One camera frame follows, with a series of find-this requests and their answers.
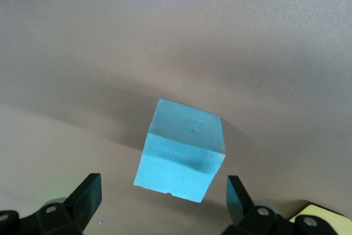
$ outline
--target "cube top face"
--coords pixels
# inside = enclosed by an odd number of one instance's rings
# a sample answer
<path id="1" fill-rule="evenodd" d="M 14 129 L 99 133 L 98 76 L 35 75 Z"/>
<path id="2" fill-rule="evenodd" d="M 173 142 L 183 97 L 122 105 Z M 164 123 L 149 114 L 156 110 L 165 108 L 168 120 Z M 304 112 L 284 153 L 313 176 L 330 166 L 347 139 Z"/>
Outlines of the cube top face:
<path id="1" fill-rule="evenodd" d="M 149 133 L 226 154 L 220 116 L 171 100 L 159 100 Z"/>

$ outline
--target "screw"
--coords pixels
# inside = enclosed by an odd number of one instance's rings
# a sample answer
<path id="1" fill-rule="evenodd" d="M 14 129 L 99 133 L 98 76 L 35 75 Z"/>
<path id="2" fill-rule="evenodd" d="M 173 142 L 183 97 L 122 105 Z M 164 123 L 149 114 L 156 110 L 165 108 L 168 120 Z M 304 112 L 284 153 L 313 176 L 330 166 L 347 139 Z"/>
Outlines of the screw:
<path id="1" fill-rule="evenodd" d="M 260 208 L 258 208 L 257 211 L 262 216 L 268 216 L 269 215 L 269 211 L 265 207 L 260 207 Z"/>
<path id="2" fill-rule="evenodd" d="M 0 221 L 7 220 L 8 218 L 9 218 L 9 216 L 7 214 L 1 215 L 0 216 Z"/>
<path id="3" fill-rule="evenodd" d="M 46 210 L 45 210 L 45 212 L 46 213 L 51 213 L 51 212 L 54 212 L 56 210 L 56 207 L 55 206 L 50 206 L 50 207 L 48 207 Z"/>
<path id="4" fill-rule="evenodd" d="M 310 227 L 316 227 L 318 226 L 318 223 L 315 221 L 314 218 L 311 218 L 311 217 L 305 217 L 303 219 L 304 223 L 306 223 L 308 226 Z"/>

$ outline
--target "cube front face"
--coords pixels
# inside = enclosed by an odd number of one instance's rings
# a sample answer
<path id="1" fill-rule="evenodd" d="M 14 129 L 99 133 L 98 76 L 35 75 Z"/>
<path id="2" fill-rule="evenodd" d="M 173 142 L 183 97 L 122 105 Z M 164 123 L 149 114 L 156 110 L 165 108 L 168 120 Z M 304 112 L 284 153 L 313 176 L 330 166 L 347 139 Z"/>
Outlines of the cube front face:
<path id="1" fill-rule="evenodd" d="M 203 112 L 160 99 L 134 185 L 202 201 L 226 155 L 220 117 Z"/>

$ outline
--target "blue cube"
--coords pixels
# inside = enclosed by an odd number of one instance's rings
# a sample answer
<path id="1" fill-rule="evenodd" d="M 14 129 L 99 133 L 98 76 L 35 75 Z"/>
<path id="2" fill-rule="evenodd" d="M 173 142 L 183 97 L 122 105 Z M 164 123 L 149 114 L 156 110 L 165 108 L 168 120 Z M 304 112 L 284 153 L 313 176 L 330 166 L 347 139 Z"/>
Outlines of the blue cube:
<path id="1" fill-rule="evenodd" d="M 160 99 L 134 185 L 200 203 L 225 156 L 220 116 Z"/>

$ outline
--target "teal object at image corner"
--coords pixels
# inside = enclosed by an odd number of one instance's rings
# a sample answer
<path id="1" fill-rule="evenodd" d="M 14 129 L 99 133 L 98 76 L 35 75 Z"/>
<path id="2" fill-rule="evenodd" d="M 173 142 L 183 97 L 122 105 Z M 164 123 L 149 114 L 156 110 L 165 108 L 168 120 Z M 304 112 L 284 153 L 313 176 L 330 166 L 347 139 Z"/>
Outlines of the teal object at image corner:
<path id="1" fill-rule="evenodd" d="M 134 185 L 200 203 L 225 156 L 220 116 L 160 99 Z"/>

